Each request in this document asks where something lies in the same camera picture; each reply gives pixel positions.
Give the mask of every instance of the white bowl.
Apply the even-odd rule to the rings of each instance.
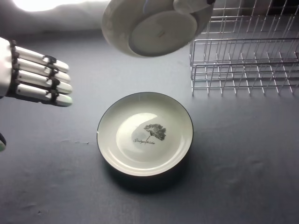
[[[172,53],[192,41],[210,21],[214,4],[180,14],[173,0],[111,0],[102,20],[105,39],[130,56]]]
[[[177,165],[188,152],[193,125],[176,100],[153,92],[114,103],[103,115],[97,142],[105,160],[133,176],[152,176]]]

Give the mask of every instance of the dish rack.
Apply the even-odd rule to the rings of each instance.
[[[206,30],[190,47],[195,89],[295,94],[299,86],[299,5],[286,0],[216,1]]]

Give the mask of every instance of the flower design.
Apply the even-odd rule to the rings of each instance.
[[[146,125],[146,127],[144,128],[147,132],[150,133],[150,136],[148,137],[148,139],[151,136],[155,136],[157,139],[163,141],[166,137],[165,133],[166,133],[166,128],[163,128],[163,126],[159,125],[159,124],[154,124],[154,125]]]

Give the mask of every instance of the gray table surface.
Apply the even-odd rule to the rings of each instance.
[[[299,223],[298,97],[192,97],[188,47],[131,58],[100,32],[28,36],[19,45],[69,64],[74,105],[0,100],[8,141],[0,154],[1,224]],[[180,178],[158,180],[155,191],[130,189],[134,180],[113,175],[96,143],[106,109],[141,91],[175,98],[194,124]]]

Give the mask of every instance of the bright light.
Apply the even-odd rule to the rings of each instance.
[[[54,9],[60,5],[78,4],[86,1],[102,1],[109,0],[13,0],[17,7],[25,11],[37,12]]]

